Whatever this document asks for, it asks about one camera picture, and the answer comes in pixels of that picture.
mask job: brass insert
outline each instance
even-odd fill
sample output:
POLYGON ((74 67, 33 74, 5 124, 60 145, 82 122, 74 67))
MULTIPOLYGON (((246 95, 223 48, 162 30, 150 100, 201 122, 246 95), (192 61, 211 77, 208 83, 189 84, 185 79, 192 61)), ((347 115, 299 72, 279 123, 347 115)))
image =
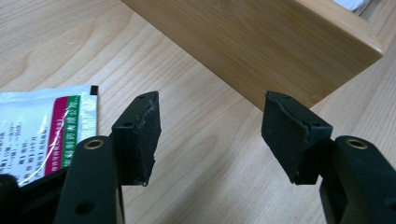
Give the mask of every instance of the brass insert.
POLYGON ((102 139, 92 139, 91 141, 84 144, 85 149, 97 149, 101 147, 105 142, 102 139))
POLYGON ((350 146, 350 147, 354 147, 357 149, 367 149, 369 146, 367 146, 367 144, 365 144, 364 142, 362 142, 359 139, 354 139, 354 138, 348 138, 346 140, 346 143, 350 146))

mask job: packet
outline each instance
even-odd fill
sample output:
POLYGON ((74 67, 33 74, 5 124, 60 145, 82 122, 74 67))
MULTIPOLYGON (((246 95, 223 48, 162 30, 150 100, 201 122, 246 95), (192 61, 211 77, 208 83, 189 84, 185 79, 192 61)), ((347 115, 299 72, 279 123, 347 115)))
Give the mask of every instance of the packet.
POLYGON ((96 86, 0 93, 0 174, 23 186, 68 166, 96 120, 96 86))

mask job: green stripe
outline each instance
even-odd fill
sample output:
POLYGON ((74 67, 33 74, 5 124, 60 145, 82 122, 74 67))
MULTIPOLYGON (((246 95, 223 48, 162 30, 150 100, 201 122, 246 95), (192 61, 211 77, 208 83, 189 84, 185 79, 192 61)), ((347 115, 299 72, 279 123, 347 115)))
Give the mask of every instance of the green stripe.
POLYGON ((79 96, 67 98, 64 117, 64 147, 62 150, 62 167, 70 165, 78 137, 79 96))

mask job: light wood surface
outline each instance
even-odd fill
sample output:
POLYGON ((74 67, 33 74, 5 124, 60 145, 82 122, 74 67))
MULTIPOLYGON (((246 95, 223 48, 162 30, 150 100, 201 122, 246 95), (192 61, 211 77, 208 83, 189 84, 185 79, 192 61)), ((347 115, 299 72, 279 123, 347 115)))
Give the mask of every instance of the light wood surface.
MULTIPOLYGON (((396 165, 396 40, 312 109, 396 165)), ((324 223, 316 186, 293 186, 261 138, 262 112, 116 0, 0 1, 0 91, 99 85, 99 134, 160 91, 148 187, 125 187, 127 223, 324 223)))
POLYGON ((387 1, 370 18, 377 23, 330 0, 122 1, 261 110, 267 91, 312 106, 376 62, 388 49, 381 38, 396 34, 384 26, 387 1))

